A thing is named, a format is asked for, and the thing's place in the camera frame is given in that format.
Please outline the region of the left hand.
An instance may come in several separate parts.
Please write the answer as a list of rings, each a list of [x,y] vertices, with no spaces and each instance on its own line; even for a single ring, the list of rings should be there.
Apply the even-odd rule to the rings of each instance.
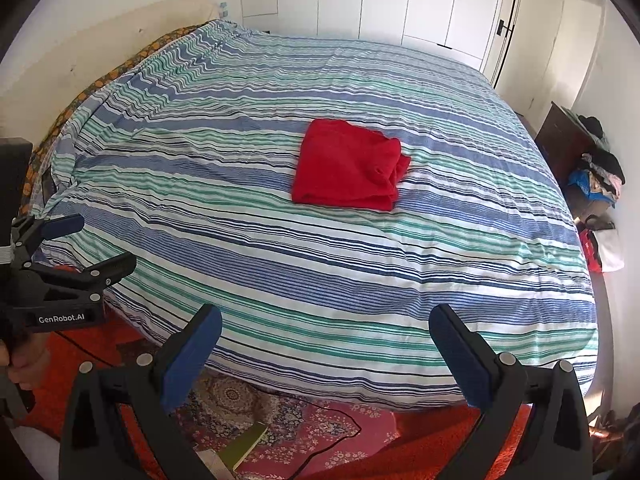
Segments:
[[[34,390],[43,381],[50,363],[48,333],[32,334],[14,350],[0,344],[0,365],[6,368],[9,380],[22,390]]]

